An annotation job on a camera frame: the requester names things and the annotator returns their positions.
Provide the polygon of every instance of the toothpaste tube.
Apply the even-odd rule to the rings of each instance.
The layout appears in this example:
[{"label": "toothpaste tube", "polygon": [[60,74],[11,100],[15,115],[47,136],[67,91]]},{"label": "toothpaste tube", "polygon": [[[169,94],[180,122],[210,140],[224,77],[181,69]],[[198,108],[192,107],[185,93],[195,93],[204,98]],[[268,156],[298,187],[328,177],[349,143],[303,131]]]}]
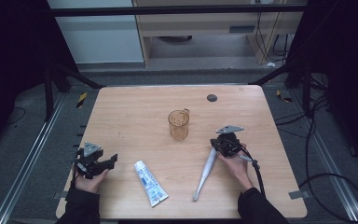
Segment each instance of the toothpaste tube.
[{"label": "toothpaste tube", "polygon": [[138,173],[152,207],[168,198],[168,194],[162,189],[143,161],[137,161],[133,166],[136,173]]}]

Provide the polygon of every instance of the hand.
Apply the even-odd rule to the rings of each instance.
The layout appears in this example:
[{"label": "hand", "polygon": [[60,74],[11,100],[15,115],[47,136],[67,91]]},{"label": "hand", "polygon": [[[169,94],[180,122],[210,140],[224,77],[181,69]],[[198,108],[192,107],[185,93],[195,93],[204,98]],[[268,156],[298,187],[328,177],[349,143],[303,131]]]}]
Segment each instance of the hand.
[{"label": "hand", "polygon": [[221,160],[226,165],[230,173],[238,180],[238,183],[241,185],[244,191],[253,187],[252,181],[248,177],[248,161],[245,161],[238,156],[233,158],[225,158],[219,152],[217,155],[219,160]]},{"label": "hand", "polygon": [[75,188],[81,189],[90,193],[97,193],[100,184],[104,181],[109,172],[108,169],[104,170],[100,175],[96,176],[93,179],[87,179],[86,177],[80,175],[76,171],[77,179],[75,182]]}]

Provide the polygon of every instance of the wooden table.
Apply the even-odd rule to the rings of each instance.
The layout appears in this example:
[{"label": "wooden table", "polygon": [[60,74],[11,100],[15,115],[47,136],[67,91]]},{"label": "wooden table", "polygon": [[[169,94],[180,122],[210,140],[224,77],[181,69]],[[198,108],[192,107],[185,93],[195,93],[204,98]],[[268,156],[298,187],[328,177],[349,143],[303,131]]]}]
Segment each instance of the wooden table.
[{"label": "wooden table", "polygon": [[[209,94],[215,94],[217,101],[209,102]],[[176,141],[170,137],[168,115],[183,108],[190,110],[189,133],[185,141]],[[218,85],[101,89],[81,143],[102,146],[99,161],[118,153],[115,169],[100,187],[101,218],[238,218],[240,187],[220,160],[214,163],[198,201],[192,202],[211,150],[210,139],[226,125],[244,127],[236,135],[258,160],[269,201],[285,217],[304,217],[303,200],[288,195],[298,187],[263,90]],[[133,167],[140,160],[169,194],[154,208]],[[258,188],[252,166],[249,175]],[[61,199],[57,217],[64,206]]]}]

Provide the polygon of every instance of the white tube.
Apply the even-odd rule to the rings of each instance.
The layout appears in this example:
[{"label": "white tube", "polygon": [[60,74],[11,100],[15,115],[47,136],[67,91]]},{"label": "white tube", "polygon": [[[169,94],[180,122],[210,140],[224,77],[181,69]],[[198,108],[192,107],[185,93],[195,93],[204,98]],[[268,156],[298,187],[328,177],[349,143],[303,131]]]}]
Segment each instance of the white tube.
[{"label": "white tube", "polygon": [[152,207],[168,198],[168,194],[162,189],[143,161],[137,161],[133,166],[136,173],[138,173]]}]

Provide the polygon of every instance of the white cylindrical object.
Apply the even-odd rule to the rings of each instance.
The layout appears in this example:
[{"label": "white cylindrical object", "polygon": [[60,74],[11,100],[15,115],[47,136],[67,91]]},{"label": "white cylindrical object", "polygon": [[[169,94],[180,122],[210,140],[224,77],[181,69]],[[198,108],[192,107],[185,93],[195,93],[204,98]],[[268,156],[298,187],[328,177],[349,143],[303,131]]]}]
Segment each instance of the white cylindrical object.
[{"label": "white cylindrical object", "polygon": [[162,189],[143,161],[137,161],[133,166],[135,167],[135,171],[144,186],[152,207],[168,198],[168,194],[164,191],[164,189]]}]

